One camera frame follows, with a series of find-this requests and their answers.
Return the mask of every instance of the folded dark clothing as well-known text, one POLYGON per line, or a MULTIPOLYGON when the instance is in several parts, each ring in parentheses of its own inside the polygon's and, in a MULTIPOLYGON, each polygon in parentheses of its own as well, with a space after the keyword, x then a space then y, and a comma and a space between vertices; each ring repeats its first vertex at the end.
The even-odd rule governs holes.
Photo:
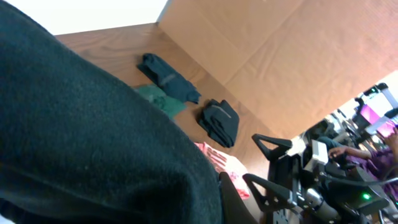
POLYGON ((144 54, 137 68, 165 93, 181 102, 199 102, 201 94, 181 74, 155 54, 144 54))
POLYGON ((227 101, 218 103, 216 100, 211 100, 202 111, 198 123, 207 131, 209 137, 220 145, 234 146, 239 116, 227 101))

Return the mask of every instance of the white wall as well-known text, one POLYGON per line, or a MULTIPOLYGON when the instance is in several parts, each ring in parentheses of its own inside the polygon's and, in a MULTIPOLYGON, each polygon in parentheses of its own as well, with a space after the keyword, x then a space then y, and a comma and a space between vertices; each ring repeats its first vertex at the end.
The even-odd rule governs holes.
POLYGON ((156 22, 167 0, 6 0, 53 35, 156 22))

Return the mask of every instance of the person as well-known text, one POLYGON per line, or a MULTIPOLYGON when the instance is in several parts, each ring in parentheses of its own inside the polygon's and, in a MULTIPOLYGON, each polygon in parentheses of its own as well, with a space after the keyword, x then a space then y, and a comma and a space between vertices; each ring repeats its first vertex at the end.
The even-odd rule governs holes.
MULTIPOLYGON (((375 179, 385 179, 397 176, 397 170, 394 169, 388 176, 387 172, 398 164, 398 129, 394 129, 388 138, 385 139, 387 148, 381 151, 367 151, 344 146, 328 137, 319 137, 317 141, 326 144, 330 159, 339 164, 352 163, 363 168, 369 175, 375 179)), ((393 182, 386 184, 383 189, 388 196, 393 196, 398 200, 398 184, 393 182)))

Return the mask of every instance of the cardboard box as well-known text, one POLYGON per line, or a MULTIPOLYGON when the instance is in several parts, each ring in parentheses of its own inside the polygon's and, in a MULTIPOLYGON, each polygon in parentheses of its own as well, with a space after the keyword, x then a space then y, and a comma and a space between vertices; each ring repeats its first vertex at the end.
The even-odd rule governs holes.
POLYGON ((394 0, 171 0, 159 26, 279 138, 398 68, 394 0))

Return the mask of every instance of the computer monitor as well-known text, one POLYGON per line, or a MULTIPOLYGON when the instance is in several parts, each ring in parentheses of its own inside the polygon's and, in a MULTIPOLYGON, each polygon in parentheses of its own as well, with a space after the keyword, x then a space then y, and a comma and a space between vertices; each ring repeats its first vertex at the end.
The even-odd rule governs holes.
MULTIPOLYGON (((366 102, 361 110, 361 115, 370 124, 374 124, 391 109, 393 109, 393 107, 387 98, 383 94, 378 94, 366 102)), ((398 120, 396 118, 391 119, 378 127, 377 132, 386 138, 394 132, 394 127, 396 124, 398 124, 398 120)))

